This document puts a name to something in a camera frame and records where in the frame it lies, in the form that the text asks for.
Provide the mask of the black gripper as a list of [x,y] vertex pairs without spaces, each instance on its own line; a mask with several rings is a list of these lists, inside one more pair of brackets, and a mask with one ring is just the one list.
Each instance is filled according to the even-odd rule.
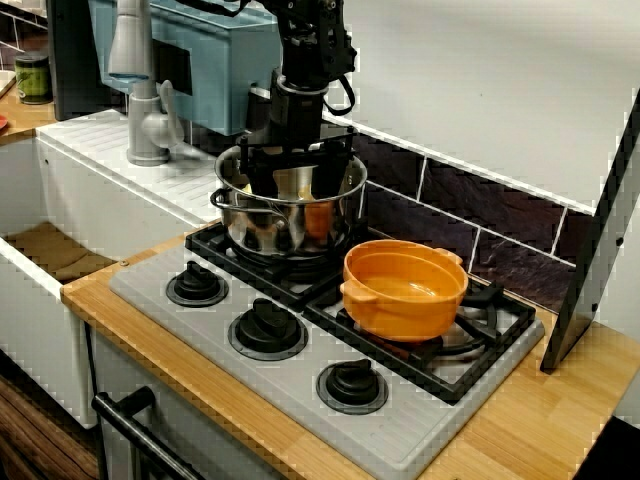
[[248,165],[253,194],[278,193],[275,165],[307,165],[315,160],[314,197],[339,194],[355,130],[323,122],[327,91],[327,87],[298,87],[279,69],[273,71],[266,126],[238,140],[240,163]]

